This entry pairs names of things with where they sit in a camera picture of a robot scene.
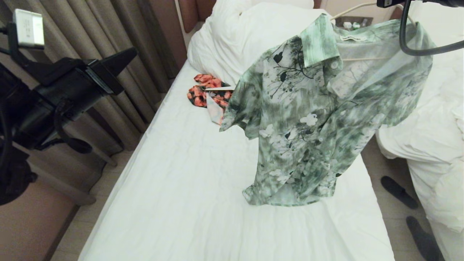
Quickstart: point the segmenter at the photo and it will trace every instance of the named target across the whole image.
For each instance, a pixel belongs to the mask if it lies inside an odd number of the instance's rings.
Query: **black slipper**
[[[435,237],[425,232],[413,216],[406,218],[406,224],[421,256],[427,261],[438,261],[441,252]]]
[[[393,196],[395,196],[397,199],[399,199],[401,202],[403,202],[406,206],[408,206],[410,209],[416,209],[419,207],[417,202],[406,193],[406,190],[401,187],[396,181],[394,181],[392,178],[388,176],[383,176],[380,179],[380,183],[382,183],[382,186],[390,192]]]

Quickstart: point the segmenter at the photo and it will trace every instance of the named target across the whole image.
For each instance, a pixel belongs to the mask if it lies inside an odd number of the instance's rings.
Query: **white bed sheet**
[[[80,261],[393,261],[359,156],[335,196],[302,207],[251,206],[258,141],[219,133],[187,90],[187,62],[125,167]]]

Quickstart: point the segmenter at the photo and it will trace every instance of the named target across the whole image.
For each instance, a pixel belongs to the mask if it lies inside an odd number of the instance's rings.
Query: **short-sleeve shirt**
[[[265,52],[240,78],[221,131],[240,126],[259,138],[249,204],[299,206],[332,196],[336,178],[382,124],[415,108],[432,65],[399,46],[398,20],[345,31],[322,14]],[[420,26],[406,27],[408,46],[434,44]]]

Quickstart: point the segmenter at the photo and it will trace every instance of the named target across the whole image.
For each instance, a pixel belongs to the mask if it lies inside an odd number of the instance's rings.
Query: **beige curtain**
[[[155,115],[160,93],[169,89],[178,67],[153,12],[144,0],[0,0],[3,25],[12,20],[14,9],[40,13],[44,18],[44,53],[26,52],[32,60],[56,62],[63,57],[102,59],[132,46],[139,55],[118,79],[125,92],[99,101],[65,129],[90,143],[89,155],[66,145],[47,151],[28,151],[29,163],[39,178],[70,196],[78,204],[93,202],[89,189],[101,176],[110,156],[123,149],[134,150],[141,134]],[[0,46],[7,47],[0,35]],[[4,54],[3,63],[33,88],[37,82]]]

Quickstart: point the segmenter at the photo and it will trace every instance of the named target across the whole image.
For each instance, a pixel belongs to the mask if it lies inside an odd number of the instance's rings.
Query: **tile floor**
[[[407,170],[406,161],[402,159],[388,160],[382,156],[375,139],[372,139],[361,153],[372,181],[372,187],[382,211],[390,243],[396,261],[425,261],[419,254],[411,234],[406,225],[406,217],[416,217],[424,230],[431,232],[430,225],[425,218],[422,206],[412,210],[390,195],[380,184],[383,176],[390,176],[418,202],[414,192],[411,177]],[[118,162],[117,167],[107,166],[103,170],[102,178],[92,188],[90,193],[97,201],[90,206],[82,206],[63,236],[52,261],[76,261],[87,237],[90,235],[95,222],[102,210],[110,192],[120,173],[127,164],[132,152],[122,152],[113,156]]]

